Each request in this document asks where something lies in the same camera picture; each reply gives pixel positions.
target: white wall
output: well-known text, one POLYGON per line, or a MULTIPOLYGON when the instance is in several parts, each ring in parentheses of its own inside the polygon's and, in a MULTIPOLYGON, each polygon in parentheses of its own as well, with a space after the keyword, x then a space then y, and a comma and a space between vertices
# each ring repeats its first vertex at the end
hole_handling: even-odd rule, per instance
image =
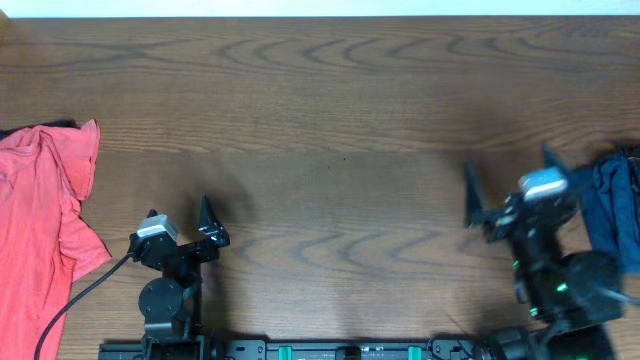
POLYGON ((0 0, 9 17, 640 15, 640 0, 0 0))

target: wood grain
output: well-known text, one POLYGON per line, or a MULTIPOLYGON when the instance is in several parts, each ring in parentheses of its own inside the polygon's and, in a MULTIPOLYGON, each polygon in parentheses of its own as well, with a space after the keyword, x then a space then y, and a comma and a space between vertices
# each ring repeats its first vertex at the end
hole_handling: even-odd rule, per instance
MULTIPOLYGON (((116 258, 151 207, 197 240, 197 200, 212 197, 232 246, 204 271, 209 327, 283 339, 535 326, 508 249, 461 225, 462 163, 499 201, 541 165, 542 141, 580 164, 639 138, 639 25, 20 19, 0 46, 0 127, 98 119, 83 217, 116 258)), ((579 217, 562 238, 588 247, 579 217)), ((59 358, 139 338, 137 297, 157 275, 127 264, 79 302, 59 358)), ((609 326, 622 359, 640 356, 639 317, 609 326)))

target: pink cloth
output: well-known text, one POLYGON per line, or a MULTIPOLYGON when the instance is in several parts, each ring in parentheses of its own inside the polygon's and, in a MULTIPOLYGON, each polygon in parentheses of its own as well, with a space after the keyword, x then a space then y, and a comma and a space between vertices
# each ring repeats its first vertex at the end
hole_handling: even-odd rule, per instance
MULTIPOLYGON (((80 219, 100 141, 81 129, 36 126, 0 141, 0 359, 33 359, 42 331, 69 301, 71 282, 111 259, 80 219)), ((54 360, 64 317, 40 359, 54 360)))

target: black cable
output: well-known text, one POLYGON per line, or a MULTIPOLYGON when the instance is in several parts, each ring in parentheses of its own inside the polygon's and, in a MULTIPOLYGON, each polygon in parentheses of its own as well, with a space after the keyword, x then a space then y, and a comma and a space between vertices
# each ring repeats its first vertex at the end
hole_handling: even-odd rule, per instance
POLYGON ((118 263, 111 268, 111 270, 107 271, 106 274, 102 275, 100 279, 96 280, 93 284, 89 285, 89 287, 82 290, 80 294, 76 295, 76 297, 71 299, 71 301, 69 301, 67 305, 65 305, 62 309, 60 309, 60 311, 56 314, 56 316, 54 316, 53 319, 51 319, 51 321, 49 322, 49 325, 47 325, 47 327, 44 329, 44 331, 42 332, 42 335, 40 335, 40 340, 38 340, 38 345, 36 346, 36 352, 35 352, 35 355, 33 356, 34 360, 40 360, 40 351, 42 350, 42 345, 44 344, 44 340, 47 338, 49 331, 51 331, 53 326, 62 317, 62 315, 64 315, 64 313, 67 312, 67 310, 69 310, 73 306, 73 304, 77 303, 78 300, 82 299, 91 290, 95 289, 98 285, 102 284, 102 282, 107 280, 109 276, 113 275, 113 273, 116 272, 116 270, 118 270, 120 266, 124 265, 124 263, 126 263, 130 257, 131 255, 129 254, 125 255, 122 258, 122 260, 118 261, 118 263))
POLYGON ((618 300, 620 302, 628 303, 631 305, 640 305, 640 299, 634 298, 632 296, 619 293, 617 291, 609 290, 606 288, 599 288, 600 293, 604 296, 610 297, 614 300, 618 300))
POLYGON ((464 345, 462 345, 462 341, 460 341, 460 339, 457 339, 457 340, 458 340, 458 345, 460 345, 460 348, 462 349, 462 351, 464 351, 465 355, 467 355, 469 359, 473 359, 473 355, 471 355, 471 353, 468 352, 467 349, 465 349, 464 345))

